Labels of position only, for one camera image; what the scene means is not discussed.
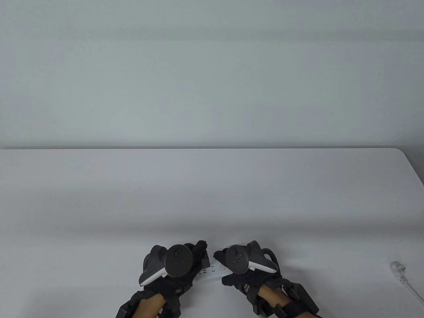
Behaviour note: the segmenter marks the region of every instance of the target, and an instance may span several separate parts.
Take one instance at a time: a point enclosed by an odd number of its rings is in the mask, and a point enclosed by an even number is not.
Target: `forearm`
[[[258,296],[264,298],[271,307],[275,307],[276,305],[279,305],[281,307],[287,305],[289,302],[291,302],[291,299],[279,288],[272,289],[265,285],[263,285],[259,289]],[[314,315],[312,315],[309,312],[304,312],[303,314],[297,316],[298,318],[315,318]]]
[[[149,299],[142,299],[132,318],[156,318],[166,301],[157,294]]]

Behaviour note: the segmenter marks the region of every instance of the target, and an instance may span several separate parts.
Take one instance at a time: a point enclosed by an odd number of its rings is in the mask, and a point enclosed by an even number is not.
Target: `white wall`
[[[4,0],[0,145],[390,145],[424,176],[423,16],[421,0]]]

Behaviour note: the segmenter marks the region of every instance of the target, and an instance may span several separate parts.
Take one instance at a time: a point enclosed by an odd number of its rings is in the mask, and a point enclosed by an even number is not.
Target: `power cord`
[[[424,307],[424,299],[415,291],[415,289],[412,288],[405,277],[406,267],[399,262],[393,262],[390,264],[390,269],[392,270],[395,278],[405,285],[406,288],[409,289],[409,291],[420,301],[421,306]]]

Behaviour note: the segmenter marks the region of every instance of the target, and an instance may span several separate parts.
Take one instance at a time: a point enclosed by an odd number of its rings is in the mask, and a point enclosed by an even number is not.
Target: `power strip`
[[[199,274],[194,278],[193,284],[199,284],[203,282],[215,282],[221,277],[233,274],[227,267],[219,263],[217,260],[211,260],[211,266],[202,269]]]

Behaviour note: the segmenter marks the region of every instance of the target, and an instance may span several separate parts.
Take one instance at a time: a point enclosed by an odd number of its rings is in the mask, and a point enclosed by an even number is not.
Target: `black vr controller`
[[[235,274],[244,274],[248,269],[276,273],[278,265],[265,257],[267,251],[261,249],[257,241],[247,245],[232,245],[225,252],[225,263]]]
[[[202,256],[201,262],[202,268],[210,266],[207,252]],[[186,245],[176,244],[169,249],[155,245],[144,258],[143,272],[138,283],[145,286],[159,277],[181,277],[187,274],[192,266],[193,254]]]

